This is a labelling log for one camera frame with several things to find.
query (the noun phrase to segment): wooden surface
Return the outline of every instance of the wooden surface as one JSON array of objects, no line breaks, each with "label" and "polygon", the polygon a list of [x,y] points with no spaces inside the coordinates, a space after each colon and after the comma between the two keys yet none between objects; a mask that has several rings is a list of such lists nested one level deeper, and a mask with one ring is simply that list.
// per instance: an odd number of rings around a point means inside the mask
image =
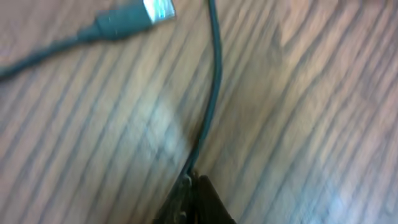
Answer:
[{"label": "wooden surface", "polygon": [[[224,77],[197,169],[238,223],[397,223],[394,1],[217,0]],[[149,223],[210,87],[205,1],[0,83],[0,223]],[[0,62],[109,0],[2,0]]]}]

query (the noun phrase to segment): black cable plug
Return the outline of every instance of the black cable plug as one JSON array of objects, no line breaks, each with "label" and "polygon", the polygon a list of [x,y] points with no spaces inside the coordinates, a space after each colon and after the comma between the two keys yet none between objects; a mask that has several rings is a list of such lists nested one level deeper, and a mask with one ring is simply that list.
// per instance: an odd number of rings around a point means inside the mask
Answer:
[{"label": "black cable plug", "polygon": [[135,3],[100,14],[93,25],[82,29],[77,35],[54,42],[49,47],[33,52],[26,58],[8,67],[0,67],[0,80],[8,79],[22,70],[36,65],[46,58],[78,44],[97,40],[121,40],[159,22],[175,16],[172,0],[139,0]]}]

